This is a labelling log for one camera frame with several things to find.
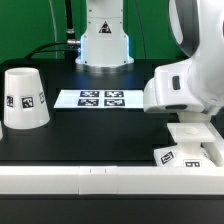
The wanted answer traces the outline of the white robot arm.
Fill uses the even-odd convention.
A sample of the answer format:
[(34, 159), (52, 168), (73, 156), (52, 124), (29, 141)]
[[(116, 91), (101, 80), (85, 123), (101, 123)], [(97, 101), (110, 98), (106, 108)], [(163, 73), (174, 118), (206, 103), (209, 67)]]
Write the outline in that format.
[[(123, 0), (86, 0), (87, 28), (76, 63), (94, 71), (133, 63)], [(143, 108), (215, 115), (224, 107), (224, 0), (168, 0), (169, 24), (186, 60), (155, 69)]]

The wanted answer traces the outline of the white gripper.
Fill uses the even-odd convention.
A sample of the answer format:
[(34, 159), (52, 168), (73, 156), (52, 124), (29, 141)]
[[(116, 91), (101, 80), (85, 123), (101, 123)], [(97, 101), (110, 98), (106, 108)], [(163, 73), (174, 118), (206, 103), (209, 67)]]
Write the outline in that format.
[(143, 92), (146, 113), (202, 112), (205, 106), (190, 91), (187, 72), (190, 62), (159, 66)]

